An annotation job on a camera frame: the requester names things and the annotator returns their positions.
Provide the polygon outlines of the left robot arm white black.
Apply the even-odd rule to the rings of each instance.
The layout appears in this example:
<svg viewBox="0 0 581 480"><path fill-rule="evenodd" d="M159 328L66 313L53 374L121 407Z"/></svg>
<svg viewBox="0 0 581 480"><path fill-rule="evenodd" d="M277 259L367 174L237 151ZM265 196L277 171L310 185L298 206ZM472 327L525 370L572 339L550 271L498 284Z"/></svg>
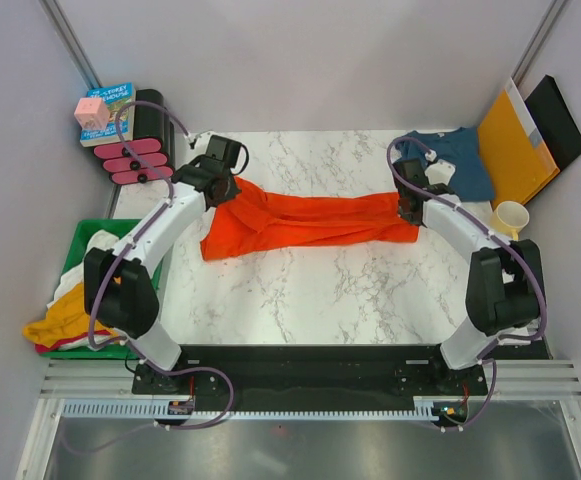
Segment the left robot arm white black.
<svg viewBox="0 0 581 480"><path fill-rule="evenodd" d="M166 197L114 247L93 248L83 261L90 321L118 332L116 339L156 369L155 382L168 393L185 389L190 371L178 362L181 348L160 323L152 278L185 229L239 195L235 168L250 159L245 145L216 134L191 153L194 157L167 179Z"/></svg>

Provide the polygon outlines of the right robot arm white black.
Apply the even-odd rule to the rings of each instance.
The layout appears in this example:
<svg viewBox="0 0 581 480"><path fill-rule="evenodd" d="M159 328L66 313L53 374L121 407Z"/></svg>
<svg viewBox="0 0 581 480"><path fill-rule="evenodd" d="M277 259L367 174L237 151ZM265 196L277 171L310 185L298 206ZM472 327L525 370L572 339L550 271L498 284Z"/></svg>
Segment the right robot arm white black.
<svg viewBox="0 0 581 480"><path fill-rule="evenodd" d="M442 360L428 368L437 392L453 392L463 369L485 359L503 340L533 342L547 324L541 256L531 240L516 241L489 229L443 183L431 184L419 160L391 162L398 214L440 235L468 263L467 317L439 345Z"/></svg>

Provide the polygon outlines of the orange t shirt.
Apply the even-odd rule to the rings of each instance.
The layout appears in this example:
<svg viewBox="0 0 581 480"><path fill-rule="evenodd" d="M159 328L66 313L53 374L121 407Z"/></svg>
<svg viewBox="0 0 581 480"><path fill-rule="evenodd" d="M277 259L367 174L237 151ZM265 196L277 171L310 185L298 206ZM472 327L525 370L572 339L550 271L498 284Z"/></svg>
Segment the orange t shirt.
<svg viewBox="0 0 581 480"><path fill-rule="evenodd" d="M200 242L206 262L286 247L418 239L419 228L397 214L396 192L355 198L299 197L267 192L241 178L236 183L241 192L216 209Z"/></svg>

